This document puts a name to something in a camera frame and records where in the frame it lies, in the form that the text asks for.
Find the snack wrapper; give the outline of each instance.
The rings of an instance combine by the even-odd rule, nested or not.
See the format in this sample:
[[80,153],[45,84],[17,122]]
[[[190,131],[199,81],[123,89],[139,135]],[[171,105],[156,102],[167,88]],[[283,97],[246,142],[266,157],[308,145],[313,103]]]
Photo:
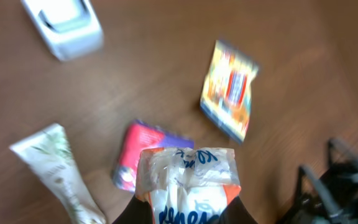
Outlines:
[[135,120],[127,130],[118,166],[114,172],[114,185],[119,189],[135,192],[136,170],[142,150],[172,146],[193,148],[194,142]]
[[153,223],[211,223],[241,190],[233,149],[159,148],[140,155],[135,196]]
[[250,116],[250,83],[259,66],[230,45],[217,40],[204,81],[201,109],[220,129],[243,142]]

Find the white tube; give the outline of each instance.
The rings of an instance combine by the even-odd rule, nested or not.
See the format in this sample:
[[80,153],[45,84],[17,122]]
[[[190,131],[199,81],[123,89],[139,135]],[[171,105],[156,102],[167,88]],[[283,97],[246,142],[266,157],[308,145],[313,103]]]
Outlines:
[[10,149],[59,198],[72,223],[106,223],[81,178],[62,126],[53,124]]

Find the wooden table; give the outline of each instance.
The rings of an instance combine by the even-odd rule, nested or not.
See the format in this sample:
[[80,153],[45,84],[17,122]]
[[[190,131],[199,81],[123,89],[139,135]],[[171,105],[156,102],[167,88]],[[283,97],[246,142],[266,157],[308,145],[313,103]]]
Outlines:
[[[114,221],[132,195],[113,186],[110,171],[136,118],[191,137],[196,147],[234,148],[242,201],[258,222],[272,223],[292,195],[297,166],[325,170],[329,137],[358,148],[356,76],[343,66],[347,42],[338,46],[329,33],[325,16],[332,12],[320,10],[329,8],[322,2],[94,0],[104,48],[60,63],[20,2],[0,1],[0,223],[70,222],[8,149],[52,122],[66,128],[89,190]],[[216,39],[261,67],[242,145],[199,109]]]

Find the plastic bag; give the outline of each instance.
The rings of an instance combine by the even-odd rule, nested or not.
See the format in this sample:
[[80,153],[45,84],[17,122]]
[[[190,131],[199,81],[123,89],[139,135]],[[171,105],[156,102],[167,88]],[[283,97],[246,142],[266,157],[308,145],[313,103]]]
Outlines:
[[168,147],[140,155],[135,196],[150,204],[154,223],[210,223],[240,190],[233,149]]

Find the green leaf print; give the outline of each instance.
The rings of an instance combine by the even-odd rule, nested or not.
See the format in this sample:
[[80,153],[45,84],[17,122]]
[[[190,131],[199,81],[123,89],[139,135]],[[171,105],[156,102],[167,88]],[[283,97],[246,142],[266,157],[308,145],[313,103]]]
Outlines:
[[49,154],[53,154],[70,166],[74,158],[64,133],[45,133],[45,135],[47,137],[48,150],[43,149],[43,153],[46,151]]
[[76,220],[78,221],[78,213],[81,212],[81,210],[79,209],[80,207],[80,204],[75,204],[75,205],[72,205],[72,204],[68,204],[68,215],[73,219],[73,220]]
[[50,153],[45,150],[45,149],[42,149],[41,147],[37,147],[37,146],[32,146],[33,149],[36,149],[38,151],[40,151],[41,153],[45,154],[45,155],[49,155]]

